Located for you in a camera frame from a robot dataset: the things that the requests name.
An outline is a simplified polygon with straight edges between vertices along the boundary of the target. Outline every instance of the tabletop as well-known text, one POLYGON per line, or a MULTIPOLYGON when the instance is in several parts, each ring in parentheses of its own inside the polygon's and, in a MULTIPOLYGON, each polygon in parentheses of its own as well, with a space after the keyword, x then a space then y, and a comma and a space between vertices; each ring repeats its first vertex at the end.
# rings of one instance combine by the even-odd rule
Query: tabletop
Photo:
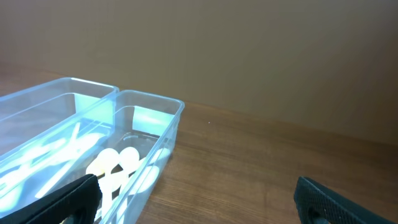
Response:
MULTIPOLYGON (((0 63, 0 95, 60 77, 0 63)), ((398 222, 397 146, 185 106, 172 157, 138 223, 300 223, 293 194, 302 175, 398 222)))

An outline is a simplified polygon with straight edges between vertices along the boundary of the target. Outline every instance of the translucent storage bin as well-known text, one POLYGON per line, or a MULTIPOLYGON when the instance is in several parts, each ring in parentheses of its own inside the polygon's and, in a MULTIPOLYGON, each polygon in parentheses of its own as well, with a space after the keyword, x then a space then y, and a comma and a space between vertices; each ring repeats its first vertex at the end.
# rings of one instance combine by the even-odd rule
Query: translucent storage bin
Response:
POLYGON ((0 168, 8 184, 0 217, 94 173, 103 193, 95 223, 134 223, 174 149, 183 107, 179 100, 127 90, 73 116, 0 168))
POLYGON ((0 97, 0 161, 118 91, 111 85, 61 78, 0 97))

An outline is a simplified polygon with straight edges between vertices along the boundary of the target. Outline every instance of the wall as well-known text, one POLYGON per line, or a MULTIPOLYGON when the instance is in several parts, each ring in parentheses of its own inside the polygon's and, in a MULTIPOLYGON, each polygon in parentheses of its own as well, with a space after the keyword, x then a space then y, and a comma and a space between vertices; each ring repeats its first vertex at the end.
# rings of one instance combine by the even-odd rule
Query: wall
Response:
POLYGON ((397 12, 393 0, 3 0, 0 60, 398 144, 397 12))

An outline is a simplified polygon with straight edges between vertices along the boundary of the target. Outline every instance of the wooden table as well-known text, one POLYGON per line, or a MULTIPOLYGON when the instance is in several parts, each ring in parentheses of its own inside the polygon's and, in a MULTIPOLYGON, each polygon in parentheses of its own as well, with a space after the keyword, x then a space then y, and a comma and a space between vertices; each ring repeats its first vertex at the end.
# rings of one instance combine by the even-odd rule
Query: wooden table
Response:
MULTIPOLYGON (((60 77, 0 63, 0 95, 60 77)), ((186 102, 138 223, 300 223, 301 175, 398 222, 398 147, 186 102)))

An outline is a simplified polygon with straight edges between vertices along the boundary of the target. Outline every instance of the black object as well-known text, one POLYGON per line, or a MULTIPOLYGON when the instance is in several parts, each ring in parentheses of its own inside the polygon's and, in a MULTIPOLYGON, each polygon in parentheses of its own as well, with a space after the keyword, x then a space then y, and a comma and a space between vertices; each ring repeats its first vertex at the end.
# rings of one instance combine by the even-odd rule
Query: black object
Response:
POLYGON ((87 174, 0 219, 0 224, 91 224, 101 196, 97 176, 87 174))
POLYGON ((294 201, 303 224, 391 224, 308 177, 299 177, 294 201))

